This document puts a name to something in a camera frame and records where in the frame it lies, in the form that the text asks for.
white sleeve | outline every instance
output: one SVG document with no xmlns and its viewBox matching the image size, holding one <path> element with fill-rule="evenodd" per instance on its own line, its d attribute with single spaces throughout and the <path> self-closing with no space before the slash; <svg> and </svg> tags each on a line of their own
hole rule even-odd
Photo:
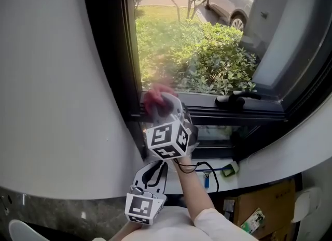
<svg viewBox="0 0 332 241">
<path fill-rule="evenodd" d="M 213 241 L 257 241 L 252 235 L 228 221 L 215 209 L 207 209 L 197 215 L 194 225 Z"/>
</svg>

black cable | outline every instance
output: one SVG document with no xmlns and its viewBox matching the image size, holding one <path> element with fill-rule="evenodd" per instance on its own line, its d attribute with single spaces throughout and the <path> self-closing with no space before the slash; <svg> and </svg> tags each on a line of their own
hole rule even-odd
<svg viewBox="0 0 332 241">
<path fill-rule="evenodd" d="M 208 168 L 211 170 L 211 172 L 213 173 L 213 176 L 214 176 L 214 179 L 216 180 L 216 184 L 217 184 L 217 192 L 219 191 L 219 182 L 218 182 L 218 179 L 217 179 L 217 175 L 216 175 L 216 172 L 213 170 L 213 168 L 210 166 L 210 164 L 208 162 L 198 162 L 197 164 L 190 164 L 190 165 L 185 165 L 185 164 L 180 164 L 178 159 L 174 159 L 174 162 L 178 165 L 179 169 L 185 173 L 185 174 L 190 174 L 190 173 L 193 173 L 196 171 L 197 167 L 202 165 L 202 164 L 205 164 L 208 166 Z M 181 166 L 185 166 L 185 167 L 190 167 L 190 166 L 194 166 L 194 169 L 189 171 L 189 172 L 185 172 Z"/>
</svg>

pavement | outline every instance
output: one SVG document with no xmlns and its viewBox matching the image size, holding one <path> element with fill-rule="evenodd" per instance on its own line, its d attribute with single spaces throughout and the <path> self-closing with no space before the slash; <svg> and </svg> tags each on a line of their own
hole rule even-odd
<svg viewBox="0 0 332 241">
<path fill-rule="evenodd" d="M 175 3 L 180 7 L 188 7 L 188 0 L 174 0 Z M 164 6 L 174 6 L 171 0 L 143 0 L 140 5 L 164 5 Z M 203 4 L 201 4 L 197 10 L 197 16 L 202 22 L 210 22 L 212 24 L 220 23 L 223 24 L 219 15 L 217 15 L 213 10 L 207 10 Z"/>
</svg>

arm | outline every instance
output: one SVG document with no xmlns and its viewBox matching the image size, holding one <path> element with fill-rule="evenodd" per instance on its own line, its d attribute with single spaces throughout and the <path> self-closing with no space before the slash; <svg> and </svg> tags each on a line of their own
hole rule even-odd
<svg viewBox="0 0 332 241">
<path fill-rule="evenodd" d="M 178 158 L 180 164 L 190 165 L 191 160 L 189 157 Z M 185 202 L 190 214 L 192 221 L 195 220 L 197 215 L 206 209 L 214 209 L 214 205 L 205 191 L 201 181 L 198 178 L 196 172 L 192 172 L 190 174 L 183 173 L 179 166 L 174 163 L 175 168 L 178 173 L 178 177 L 180 179 L 183 195 L 185 198 Z M 193 167 L 181 167 L 182 170 L 189 172 Z"/>
<path fill-rule="evenodd" d="M 122 229 L 115 236 L 113 236 L 109 241 L 121 241 L 127 235 L 140 229 L 141 227 L 142 227 L 142 225 L 139 223 L 127 222 L 124 225 L 124 227 L 122 227 Z"/>
</svg>

window handle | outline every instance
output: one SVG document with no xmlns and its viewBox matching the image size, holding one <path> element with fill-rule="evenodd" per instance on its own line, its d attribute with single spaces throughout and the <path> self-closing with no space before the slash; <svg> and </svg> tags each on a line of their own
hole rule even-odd
<svg viewBox="0 0 332 241">
<path fill-rule="evenodd" d="M 231 95 L 217 96 L 214 102 L 220 109 L 239 111 L 243 109 L 243 105 L 245 104 L 244 97 L 249 97 L 257 100 L 261 99 L 260 95 L 252 92 L 234 91 Z"/>
</svg>

